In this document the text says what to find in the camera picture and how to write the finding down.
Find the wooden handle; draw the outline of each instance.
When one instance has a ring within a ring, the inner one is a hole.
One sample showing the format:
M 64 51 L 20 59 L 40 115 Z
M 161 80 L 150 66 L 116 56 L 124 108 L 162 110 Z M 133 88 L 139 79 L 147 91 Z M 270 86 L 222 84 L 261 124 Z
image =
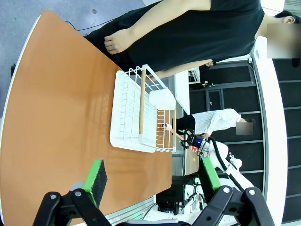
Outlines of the wooden handle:
M 176 105 L 174 106 L 174 136 L 173 136 L 173 146 L 177 145 L 177 114 L 176 114 Z
M 142 71 L 142 75 L 141 75 L 140 111 L 139 111 L 139 134 L 143 134 L 145 78 L 146 78 L 146 70 L 143 70 Z

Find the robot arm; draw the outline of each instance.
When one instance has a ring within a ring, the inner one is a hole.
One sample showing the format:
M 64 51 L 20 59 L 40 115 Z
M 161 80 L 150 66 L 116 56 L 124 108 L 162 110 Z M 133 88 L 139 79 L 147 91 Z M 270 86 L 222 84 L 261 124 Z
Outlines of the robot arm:
M 227 174 L 230 177 L 231 181 L 235 184 L 236 188 L 238 188 L 241 192 L 249 187 L 254 187 L 254 185 L 249 180 L 247 180 L 238 170 L 241 160 L 232 158 L 230 161 L 232 161 L 233 163 L 238 162 L 239 165 L 235 166 L 235 164 L 231 164 L 226 160 L 229 152 L 228 147 L 220 142 L 216 142 L 216 147 L 217 151 L 214 148 L 213 142 L 209 141 L 208 151 L 204 151 L 204 154 L 201 156 L 201 158 L 210 158 L 213 166 L 215 168 L 218 167 L 223 173 Z

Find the white dish rack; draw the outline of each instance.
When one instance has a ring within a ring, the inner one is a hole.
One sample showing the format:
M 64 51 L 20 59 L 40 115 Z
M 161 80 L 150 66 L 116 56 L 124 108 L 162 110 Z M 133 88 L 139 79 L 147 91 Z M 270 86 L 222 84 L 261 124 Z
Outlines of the white dish rack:
M 150 75 L 157 81 L 145 82 L 150 80 Z M 176 136 L 161 127 L 164 123 L 172 124 L 172 118 L 176 118 L 175 108 L 161 111 L 149 102 L 149 93 L 159 89 L 167 87 L 148 65 L 116 73 L 110 131 L 112 146 L 149 153 L 175 152 Z

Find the orange tabletop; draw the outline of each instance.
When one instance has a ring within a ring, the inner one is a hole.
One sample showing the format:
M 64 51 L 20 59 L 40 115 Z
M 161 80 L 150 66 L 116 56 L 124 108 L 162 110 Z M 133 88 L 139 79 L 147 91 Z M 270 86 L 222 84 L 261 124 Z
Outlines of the orange tabletop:
M 66 194 L 103 158 L 109 213 L 171 185 L 172 154 L 114 148 L 110 126 L 119 68 L 50 11 L 36 23 L 5 109 L 0 192 L 5 225 L 32 225 L 45 193 Z

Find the white shirt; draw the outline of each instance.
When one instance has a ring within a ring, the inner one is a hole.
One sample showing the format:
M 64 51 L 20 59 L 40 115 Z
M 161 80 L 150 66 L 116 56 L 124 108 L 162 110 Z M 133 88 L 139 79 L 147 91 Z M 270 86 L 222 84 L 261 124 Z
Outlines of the white shirt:
M 236 127 L 241 115 L 234 109 L 223 109 L 218 111 L 202 112 L 192 115 L 196 120 L 196 134 L 212 134 L 213 131 Z

